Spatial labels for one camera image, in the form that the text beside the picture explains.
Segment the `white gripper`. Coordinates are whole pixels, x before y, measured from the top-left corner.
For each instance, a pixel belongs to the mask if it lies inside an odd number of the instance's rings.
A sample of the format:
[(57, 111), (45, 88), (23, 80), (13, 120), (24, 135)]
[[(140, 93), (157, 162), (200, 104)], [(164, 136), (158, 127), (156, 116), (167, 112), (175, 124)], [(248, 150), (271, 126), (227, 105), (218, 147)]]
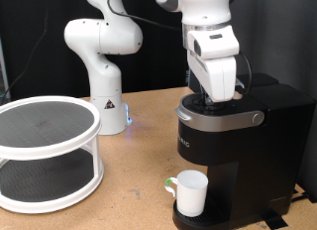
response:
[(228, 101), (233, 98), (236, 84), (237, 50), (220, 53), (187, 52), (189, 67), (204, 88), (204, 104), (212, 106), (214, 102)]

